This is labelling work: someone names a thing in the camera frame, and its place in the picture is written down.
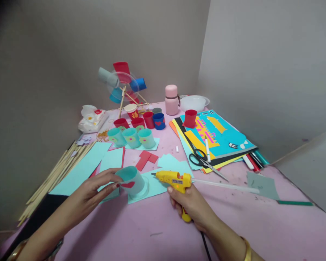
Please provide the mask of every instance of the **scissors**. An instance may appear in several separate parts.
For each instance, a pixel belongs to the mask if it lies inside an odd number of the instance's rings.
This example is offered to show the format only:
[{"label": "scissors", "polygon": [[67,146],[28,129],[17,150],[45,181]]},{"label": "scissors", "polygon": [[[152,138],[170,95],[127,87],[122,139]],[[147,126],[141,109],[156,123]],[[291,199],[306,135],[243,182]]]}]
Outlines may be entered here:
[{"label": "scissors", "polygon": [[229,180],[225,176],[223,176],[217,169],[215,169],[212,165],[210,165],[207,162],[208,158],[207,158],[206,154],[204,153],[204,151],[202,151],[200,149],[193,149],[193,153],[191,153],[188,156],[188,158],[194,165],[197,165],[197,166],[206,165],[206,166],[208,166],[213,172],[215,172],[221,178],[223,178],[224,180],[229,182]]}]

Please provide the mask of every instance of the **bracelet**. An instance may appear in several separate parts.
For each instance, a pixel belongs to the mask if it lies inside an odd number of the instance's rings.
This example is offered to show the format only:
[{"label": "bracelet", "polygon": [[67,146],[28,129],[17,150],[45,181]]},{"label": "bracelet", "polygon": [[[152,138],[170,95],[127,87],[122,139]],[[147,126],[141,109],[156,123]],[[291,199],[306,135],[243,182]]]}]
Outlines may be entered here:
[{"label": "bracelet", "polygon": [[245,238],[241,237],[241,239],[244,240],[245,245],[246,245],[246,254],[245,254],[244,261],[251,261],[251,247],[250,247],[250,244]]}]

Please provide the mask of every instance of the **red paper heart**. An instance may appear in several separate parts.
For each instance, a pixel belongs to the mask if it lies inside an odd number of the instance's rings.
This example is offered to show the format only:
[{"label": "red paper heart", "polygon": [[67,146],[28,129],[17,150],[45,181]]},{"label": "red paper heart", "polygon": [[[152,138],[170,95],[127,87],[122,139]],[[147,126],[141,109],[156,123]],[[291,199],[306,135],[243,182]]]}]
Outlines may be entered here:
[{"label": "red paper heart", "polygon": [[134,186],[134,184],[135,184],[135,182],[132,181],[132,182],[129,182],[129,183],[126,183],[126,184],[121,184],[121,186],[131,189]]}]

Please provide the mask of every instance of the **electrical cord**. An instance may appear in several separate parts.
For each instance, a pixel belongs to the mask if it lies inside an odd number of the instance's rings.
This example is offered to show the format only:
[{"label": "electrical cord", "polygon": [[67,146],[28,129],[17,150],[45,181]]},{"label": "electrical cord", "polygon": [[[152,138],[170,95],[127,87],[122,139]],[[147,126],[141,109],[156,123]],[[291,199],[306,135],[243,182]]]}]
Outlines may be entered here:
[{"label": "electrical cord", "polygon": [[205,240],[204,233],[203,233],[203,232],[200,232],[200,233],[202,234],[203,243],[204,243],[204,247],[205,247],[206,254],[208,255],[208,259],[209,259],[209,261],[212,261],[212,260],[211,260],[211,257],[210,257],[209,250],[208,250],[208,246],[206,245],[206,240]]}]

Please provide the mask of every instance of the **white bowl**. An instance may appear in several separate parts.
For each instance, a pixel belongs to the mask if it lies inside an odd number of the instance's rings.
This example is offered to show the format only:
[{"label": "white bowl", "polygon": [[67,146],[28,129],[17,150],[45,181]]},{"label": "white bowl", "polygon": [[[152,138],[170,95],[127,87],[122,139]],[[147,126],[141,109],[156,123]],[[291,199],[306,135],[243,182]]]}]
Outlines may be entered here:
[{"label": "white bowl", "polygon": [[210,100],[200,95],[185,96],[181,99],[181,109],[185,112],[193,109],[197,112],[204,110],[204,107],[210,103]]}]

